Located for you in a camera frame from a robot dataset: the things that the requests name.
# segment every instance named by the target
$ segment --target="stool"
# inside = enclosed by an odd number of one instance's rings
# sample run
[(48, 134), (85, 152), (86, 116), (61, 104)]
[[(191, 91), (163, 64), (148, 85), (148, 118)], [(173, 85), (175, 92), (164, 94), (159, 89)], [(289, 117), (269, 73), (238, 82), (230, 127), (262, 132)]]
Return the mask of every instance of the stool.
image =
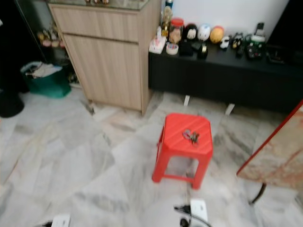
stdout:
[[(183, 136), (185, 130), (199, 133), (197, 143)], [(192, 183), (193, 189), (199, 189), (213, 155), (210, 122), (201, 116), (171, 113), (166, 116), (164, 127), (157, 145), (158, 152), (152, 180), (160, 182), (163, 177)], [(195, 158), (199, 161), (194, 178), (166, 175), (165, 170), (172, 156)]]

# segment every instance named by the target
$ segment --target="black tv console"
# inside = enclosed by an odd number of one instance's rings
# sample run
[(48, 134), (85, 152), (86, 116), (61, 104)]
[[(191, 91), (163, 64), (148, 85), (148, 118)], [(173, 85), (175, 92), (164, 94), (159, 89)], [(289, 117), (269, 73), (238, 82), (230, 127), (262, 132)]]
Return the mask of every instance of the black tv console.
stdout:
[(183, 95), (289, 113), (303, 99), (303, 69), (236, 57), (207, 44), (205, 60), (149, 53), (149, 87)]

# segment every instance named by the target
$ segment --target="cabinet drawer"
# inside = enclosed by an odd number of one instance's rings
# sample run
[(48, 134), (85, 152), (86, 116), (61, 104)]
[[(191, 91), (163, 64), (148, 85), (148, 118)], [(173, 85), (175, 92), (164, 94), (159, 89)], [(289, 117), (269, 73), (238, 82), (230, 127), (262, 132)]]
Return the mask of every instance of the cabinet drawer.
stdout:
[(141, 110), (139, 46), (64, 35), (88, 99)]
[(52, 11), (63, 33), (138, 42), (136, 14), (56, 7)]

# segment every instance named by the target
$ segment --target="laundry basket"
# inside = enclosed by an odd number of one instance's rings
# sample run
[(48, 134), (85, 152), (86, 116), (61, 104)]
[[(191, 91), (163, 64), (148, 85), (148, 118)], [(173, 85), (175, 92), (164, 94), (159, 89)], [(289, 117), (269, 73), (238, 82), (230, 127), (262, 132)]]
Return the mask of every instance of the laundry basket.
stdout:
[(63, 98), (69, 94), (71, 87), (62, 67), (61, 70), (42, 78), (33, 79), (26, 75), (31, 67), (36, 67), (39, 64), (41, 63), (34, 61), (23, 66), (20, 70), (30, 92), (50, 98)]

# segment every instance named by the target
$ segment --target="key ring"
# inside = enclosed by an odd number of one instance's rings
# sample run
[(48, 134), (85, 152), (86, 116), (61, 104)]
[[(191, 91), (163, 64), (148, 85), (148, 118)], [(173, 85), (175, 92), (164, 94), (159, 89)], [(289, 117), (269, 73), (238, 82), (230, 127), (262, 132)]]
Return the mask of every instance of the key ring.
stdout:
[(190, 140), (192, 142), (192, 144), (197, 147), (198, 146), (198, 138), (199, 138), (199, 133), (196, 133), (195, 131), (193, 132), (193, 134), (190, 133), (189, 129), (186, 129), (183, 133), (182, 133), (183, 137), (187, 140)]

